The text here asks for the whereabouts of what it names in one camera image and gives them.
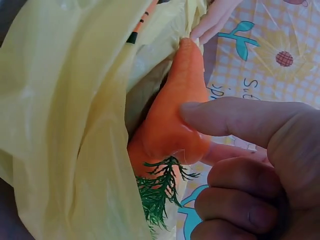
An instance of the yellow plastic bag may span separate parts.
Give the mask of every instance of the yellow plastic bag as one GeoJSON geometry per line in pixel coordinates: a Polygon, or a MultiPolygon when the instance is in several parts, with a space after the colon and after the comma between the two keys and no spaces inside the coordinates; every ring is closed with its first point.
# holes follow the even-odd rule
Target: yellow plastic bag
{"type": "MultiPolygon", "coordinates": [[[[146,93],[134,118],[157,90],[134,86],[166,74],[206,4],[163,3],[126,43],[150,3],[28,0],[0,48],[0,177],[37,240],[151,239],[127,153],[126,94],[146,93]]],[[[175,239],[168,212],[159,240],[175,239]]]]}

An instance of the pink flower center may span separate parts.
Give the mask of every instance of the pink flower center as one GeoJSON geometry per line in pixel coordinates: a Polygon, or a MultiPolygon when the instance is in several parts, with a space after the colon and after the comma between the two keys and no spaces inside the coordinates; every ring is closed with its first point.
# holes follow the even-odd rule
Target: pink flower center
{"type": "Polygon", "coordinates": [[[287,51],[281,51],[275,56],[275,60],[282,67],[289,67],[294,63],[294,58],[287,51]]]}

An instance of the finger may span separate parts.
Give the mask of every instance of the finger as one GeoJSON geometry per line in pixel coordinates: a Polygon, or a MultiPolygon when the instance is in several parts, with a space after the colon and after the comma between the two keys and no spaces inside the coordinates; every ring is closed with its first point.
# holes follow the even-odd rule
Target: finger
{"type": "Polygon", "coordinates": [[[199,38],[212,26],[216,25],[219,20],[228,11],[229,6],[223,0],[214,1],[209,7],[207,14],[201,19],[200,23],[192,30],[190,37],[192,39],[199,38]]]}
{"type": "Polygon", "coordinates": [[[210,220],[194,228],[191,240],[256,240],[257,238],[224,220],[210,220]]]}
{"type": "Polygon", "coordinates": [[[229,9],[223,16],[222,18],[218,21],[216,25],[208,29],[203,35],[200,36],[199,41],[200,44],[206,44],[213,36],[215,36],[226,24],[228,19],[230,18],[232,12],[236,6],[233,8],[229,9]]]}
{"type": "Polygon", "coordinates": [[[255,149],[258,151],[258,152],[261,152],[261,153],[266,153],[267,152],[267,149],[263,148],[263,147],[260,147],[260,146],[255,146],[255,149]]]}
{"type": "Polygon", "coordinates": [[[237,189],[269,199],[282,189],[274,168],[245,157],[219,161],[209,172],[207,182],[210,187],[237,189]]]}
{"type": "Polygon", "coordinates": [[[243,149],[237,146],[217,144],[214,142],[212,142],[208,154],[201,160],[201,162],[206,165],[213,166],[221,160],[237,157],[250,157],[259,162],[269,162],[265,152],[243,149]]]}
{"type": "Polygon", "coordinates": [[[203,221],[223,219],[255,234],[267,233],[277,221],[275,207],[236,189],[206,188],[194,208],[203,221]]]}
{"type": "Polygon", "coordinates": [[[185,103],[181,106],[181,116],[204,134],[234,135],[266,149],[271,137],[287,121],[310,109],[314,108],[300,102],[221,97],[205,103],[185,103]]]}

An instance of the printed tablecloth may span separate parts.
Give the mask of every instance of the printed tablecloth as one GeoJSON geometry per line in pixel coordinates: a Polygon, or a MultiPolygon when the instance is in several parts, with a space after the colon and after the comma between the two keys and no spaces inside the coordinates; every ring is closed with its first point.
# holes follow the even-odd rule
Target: printed tablecloth
{"type": "MultiPolygon", "coordinates": [[[[303,102],[320,108],[320,1],[243,0],[224,29],[204,48],[210,99],[303,102]]],[[[234,136],[217,143],[255,149],[234,136]]],[[[177,240],[189,240],[201,222],[194,202],[207,187],[211,167],[192,166],[201,177],[190,181],[178,210],[177,240]]]]}

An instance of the light blue print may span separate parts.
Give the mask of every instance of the light blue print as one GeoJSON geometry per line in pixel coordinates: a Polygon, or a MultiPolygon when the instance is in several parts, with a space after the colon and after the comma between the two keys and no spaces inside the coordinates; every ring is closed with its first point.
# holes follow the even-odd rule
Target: light blue print
{"type": "Polygon", "coordinates": [[[253,40],[248,37],[236,35],[237,32],[248,32],[250,31],[255,24],[251,21],[241,21],[235,29],[233,29],[230,33],[218,32],[218,37],[234,39],[235,40],[235,49],[238,53],[239,57],[247,61],[248,60],[248,47],[247,44],[254,45],[256,47],[260,47],[259,43],[256,40],[253,40]]]}
{"type": "Polygon", "coordinates": [[[190,240],[191,232],[195,227],[202,222],[201,218],[196,213],[196,210],[192,207],[187,207],[186,205],[198,197],[203,189],[208,188],[208,185],[201,185],[197,187],[190,196],[186,197],[181,201],[182,207],[179,207],[178,213],[186,214],[186,218],[183,226],[183,235],[185,240],[190,240]]]}

